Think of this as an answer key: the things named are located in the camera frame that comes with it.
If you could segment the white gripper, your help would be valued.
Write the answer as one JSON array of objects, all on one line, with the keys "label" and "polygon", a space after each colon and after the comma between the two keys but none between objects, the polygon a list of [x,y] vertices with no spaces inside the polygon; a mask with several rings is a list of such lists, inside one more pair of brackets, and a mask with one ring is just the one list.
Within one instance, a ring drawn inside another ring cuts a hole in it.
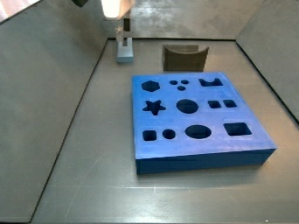
[{"label": "white gripper", "polygon": [[[120,20],[133,8],[136,0],[100,0],[106,20]],[[130,19],[124,18],[116,26],[116,42],[122,44],[124,32],[130,31]]]}]

